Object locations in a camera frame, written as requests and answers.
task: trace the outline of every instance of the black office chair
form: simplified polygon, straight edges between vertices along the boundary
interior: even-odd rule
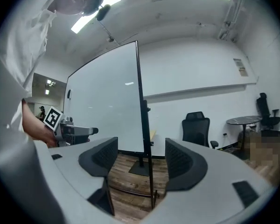
[[[280,123],[280,117],[276,117],[276,114],[279,111],[279,109],[272,110],[274,113],[274,117],[270,117],[271,114],[267,106],[265,93],[260,93],[260,98],[258,98],[256,102],[262,116],[262,120],[260,123],[263,126],[267,126],[269,130],[273,129],[275,125]]]
[[[186,116],[186,120],[195,120],[195,119],[202,119],[202,118],[204,118],[204,114],[202,113],[202,111],[188,113]]]
[[[209,147],[208,135],[209,135],[210,119],[194,119],[194,120],[183,120],[182,129],[183,136],[182,140],[199,144],[202,146]],[[213,148],[218,147],[219,144],[216,141],[210,142]]]

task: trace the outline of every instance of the wooden floor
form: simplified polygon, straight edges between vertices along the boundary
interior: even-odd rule
[[[280,182],[280,139],[262,139],[262,143],[259,143],[255,145],[251,141],[248,145],[251,148],[251,160],[244,162],[272,185],[277,186]],[[108,175],[109,185],[149,195],[149,177],[128,172],[137,160],[135,157],[119,154]],[[153,159],[153,163],[154,189],[160,194],[156,201],[158,205],[164,198],[168,169],[165,160]],[[110,190],[116,219],[124,223],[138,223],[151,211],[150,198],[126,194],[112,188]]]

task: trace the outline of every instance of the mesh chair back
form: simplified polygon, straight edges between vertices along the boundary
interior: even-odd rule
[[[256,100],[257,106],[263,118],[270,116],[269,107],[267,106],[266,95],[262,95]]]
[[[201,111],[188,113],[186,116],[186,120],[195,120],[195,119],[203,119],[204,115]]]
[[[208,135],[209,135],[210,119],[195,119],[195,120],[183,120],[182,140],[209,147]]]

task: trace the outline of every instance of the ceiling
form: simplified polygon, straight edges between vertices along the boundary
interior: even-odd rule
[[[228,35],[224,21],[232,21],[241,0],[121,0],[112,5],[101,21],[115,39],[108,42],[108,33],[92,19],[78,34],[71,27],[79,15],[58,14],[48,31],[50,39],[61,43],[69,55],[85,63],[118,45],[138,40],[144,45],[178,37],[236,40],[247,18],[248,0],[239,11],[237,23]]]
[[[48,87],[47,80],[56,82],[54,86]],[[50,92],[45,95],[45,90],[48,89]],[[48,98],[63,98],[65,94],[66,83],[51,79],[34,73],[32,81],[32,94],[33,96],[46,96]]]

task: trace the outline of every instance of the white shirt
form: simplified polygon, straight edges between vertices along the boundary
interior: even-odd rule
[[[46,36],[55,13],[47,10],[53,0],[21,0],[0,29],[0,63],[32,96],[33,73],[46,51]],[[22,107],[18,106],[12,128],[22,130]]]

